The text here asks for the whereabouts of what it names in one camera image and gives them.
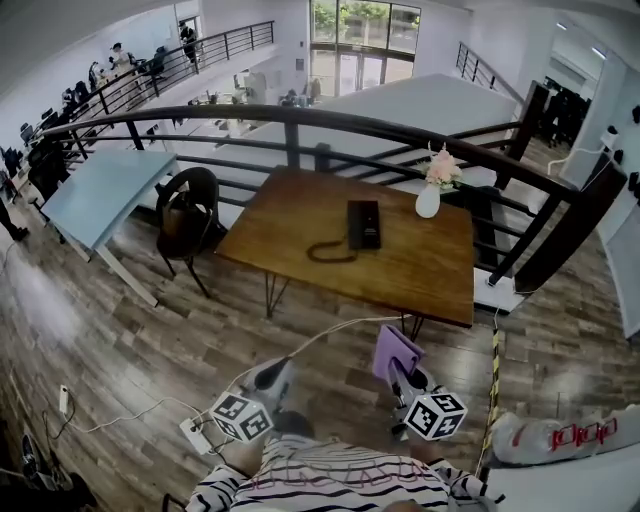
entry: striped shirt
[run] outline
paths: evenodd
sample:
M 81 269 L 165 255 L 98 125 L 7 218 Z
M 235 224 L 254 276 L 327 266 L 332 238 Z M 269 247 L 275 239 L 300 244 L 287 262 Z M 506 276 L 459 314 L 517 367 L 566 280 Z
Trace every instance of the striped shirt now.
M 445 460 L 427 465 L 344 443 L 272 439 L 249 479 L 221 465 L 195 488 L 188 512 L 382 509 L 413 501 L 429 510 L 497 510 L 504 495 Z

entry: tree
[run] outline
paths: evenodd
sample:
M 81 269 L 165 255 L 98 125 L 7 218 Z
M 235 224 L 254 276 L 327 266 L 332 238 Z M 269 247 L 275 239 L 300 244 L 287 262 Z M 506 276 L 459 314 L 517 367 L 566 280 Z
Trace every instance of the tree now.
M 380 4 L 377 2 L 353 2 L 347 4 L 349 7 L 348 14 L 364 20 L 364 42 L 369 44 L 369 31 L 371 21 L 384 21 L 389 19 L 389 4 Z
M 336 13 L 320 2 L 313 3 L 313 18 L 316 30 L 332 33 L 336 27 Z

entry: hairpin table leg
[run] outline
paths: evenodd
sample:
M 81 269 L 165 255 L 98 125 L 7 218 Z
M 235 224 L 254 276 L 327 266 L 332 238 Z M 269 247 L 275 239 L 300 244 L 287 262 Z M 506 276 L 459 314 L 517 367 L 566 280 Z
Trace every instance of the hairpin table leg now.
M 280 302 L 280 299 L 282 298 L 282 295 L 284 294 L 284 291 L 287 289 L 287 285 L 289 284 L 289 279 L 287 279 L 274 300 L 274 295 L 276 292 L 276 279 L 278 276 L 276 276 L 275 274 L 271 274 L 271 279 L 269 279 L 269 277 L 269 272 L 265 272 L 264 291 L 265 302 L 267 306 L 267 318 L 271 318 L 273 316 L 273 312 L 275 311 L 276 306 Z

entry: ceiling light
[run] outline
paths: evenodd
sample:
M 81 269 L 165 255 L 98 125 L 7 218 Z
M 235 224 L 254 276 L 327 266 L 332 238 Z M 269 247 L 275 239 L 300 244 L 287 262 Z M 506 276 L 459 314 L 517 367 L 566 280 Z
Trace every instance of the ceiling light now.
M 595 53 L 598 57 L 600 57 L 602 60 L 606 60 L 607 56 L 602 53 L 600 50 L 598 50 L 595 46 L 593 48 L 591 48 L 593 50 L 593 53 Z

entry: table leg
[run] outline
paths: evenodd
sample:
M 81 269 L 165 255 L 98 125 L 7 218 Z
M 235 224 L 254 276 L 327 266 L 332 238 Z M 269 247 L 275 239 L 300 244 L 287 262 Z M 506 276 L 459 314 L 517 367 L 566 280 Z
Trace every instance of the table leg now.
M 276 306 L 278 305 L 278 303 L 280 302 L 280 299 L 282 298 L 282 294 L 287 289 L 287 285 L 289 284 L 289 279 L 287 279 L 284 285 L 282 286 L 282 288 L 280 289 L 280 292 L 278 293 L 276 299 L 273 300 L 273 296 L 275 295 L 275 291 L 276 291 L 276 278 L 278 276 L 276 276 L 275 274 L 272 274 L 271 277 L 272 277 L 271 282 L 269 282 L 269 272 L 264 273 L 264 291 L 265 291 L 265 302 L 267 306 L 267 318 L 271 318 L 273 316 L 273 312 L 275 311 Z
M 420 329 L 422 329 L 423 323 L 424 323 L 424 317 L 421 317 L 421 316 L 415 317 L 415 320 L 413 321 L 413 329 L 411 329 L 411 336 L 409 336 L 409 339 L 411 341 L 416 341 L 418 334 L 420 334 Z
M 404 325 L 404 316 L 405 316 L 404 313 L 400 313 L 400 320 L 402 322 L 402 334 L 406 336 L 407 332 L 405 330 L 405 325 Z M 409 339 L 411 341 L 416 341 L 418 334 L 420 334 L 420 329 L 422 329 L 423 323 L 424 323 L 424 317 L 414 316 L 413 327 L 411 329 L 411 335 L 409 336 Z
M 89 256 L 84 249 L 80 247 L 80 244 L 76 242 L 75 238 L 73 238 L 69 233 L 67 233 L 64 229 L 61 229 L 58 225 L 54 224 L 56 229 L 60 232 L 60 234 L 64 237 L 64 239 L 69 243 L 71 247 L 75 249 L 75 251 L 80 255 L 80 257 L 84 260 L 85 263 L 89 263 L 91 261 L 91 256 Z
M 120 263 L 118 259 L 113 254 L 111 254 L 109 249 L 107 249 L 105 246 L 102 246 L 96 252 L 100 256 L 102 256 L 102 259 L 107 262 L 107 265 L 109 265 L 114 270 L 114 272 L 124 280 L 125 283 L 127 283 L 129 286 L 131 286 L 131 288 L 138 292 L 140 297 L 147 301 L 151 305 L 151 307 L 155 308 L 158 305 L 158 299 L 151 295 L 147 291 L 147 289 L 142 286 L 140 281 L 133 277 L 131 273 L 126 268 L 124 268 L 122 263 Z

